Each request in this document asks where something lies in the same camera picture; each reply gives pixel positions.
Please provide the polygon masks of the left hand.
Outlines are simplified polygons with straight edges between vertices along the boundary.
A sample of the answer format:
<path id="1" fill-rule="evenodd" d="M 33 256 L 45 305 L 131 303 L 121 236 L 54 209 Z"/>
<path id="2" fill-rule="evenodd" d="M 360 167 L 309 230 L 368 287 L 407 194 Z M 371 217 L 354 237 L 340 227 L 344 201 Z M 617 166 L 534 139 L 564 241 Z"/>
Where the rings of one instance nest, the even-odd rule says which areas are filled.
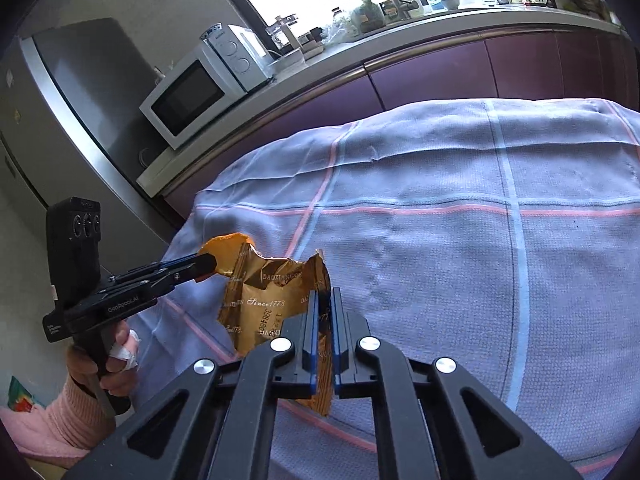
<path id="1" fill-rule="evenodd" d="M 120 321 L 114 327 L 113 334 L 117 352 L 106 361 L 106 374 L 100 379 L 100 387 L 112 396 L 123 398 L 129 396 L 137 385 L 138 376 L 134 358 L 137 356 L 139 338 L 130 330 L 126 321 Z M 66 367 L 76 386 L 94 394 L 90 380 L 98 377 L 98 366 L 84 350 L 76 346 L 68 347 Z"/>

